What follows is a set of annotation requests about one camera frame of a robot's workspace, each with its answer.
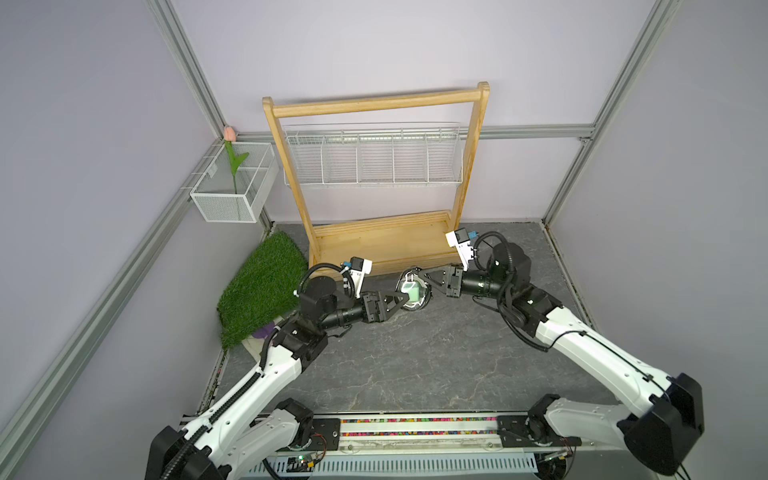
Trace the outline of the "green charger adapter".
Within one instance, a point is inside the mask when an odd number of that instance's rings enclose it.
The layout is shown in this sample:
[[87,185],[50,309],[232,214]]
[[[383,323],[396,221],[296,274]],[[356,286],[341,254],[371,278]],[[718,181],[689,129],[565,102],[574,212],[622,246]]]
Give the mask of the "green charger adapter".
[[404,281],[399,290],[408,297],[407,305],[418,305],[422,301],[422,286],[416,281]]

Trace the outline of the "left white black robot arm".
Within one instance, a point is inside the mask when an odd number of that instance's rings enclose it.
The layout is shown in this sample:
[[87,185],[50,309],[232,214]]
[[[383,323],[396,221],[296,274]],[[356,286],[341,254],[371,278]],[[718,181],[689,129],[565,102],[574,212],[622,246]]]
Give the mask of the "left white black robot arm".
[[359,291],[349,272],[343,277],[343,289],[328,276],[302,280],[298,310],[268,336],[255,367],[207,412],[155,436],[146,478],[239,479],[281,449],[310,444],[314,414],[300,402],[259,414],[322,353],[329,330],[385,322],[410,300],[401,291]]

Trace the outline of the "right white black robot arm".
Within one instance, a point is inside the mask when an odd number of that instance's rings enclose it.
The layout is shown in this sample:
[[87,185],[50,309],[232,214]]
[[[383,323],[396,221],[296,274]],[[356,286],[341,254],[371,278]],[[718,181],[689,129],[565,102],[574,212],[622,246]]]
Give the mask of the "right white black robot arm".
[[432,291],[494,301],[498,313],[524,344],[555,350],[606,387],[614,405],[589,404],[556,394],[543,396],[527,414],[531,441],[548,446],[560,439],[623,447],[657,474],[689,478],[687,455],[705,431],[703,391],[691,376],[672,376],[627,353],[580,320],[559,299],[531,281],[531,260],[521,247],[496,233],[487,262],[477,244],[463,243],[468,259],[415,276]]

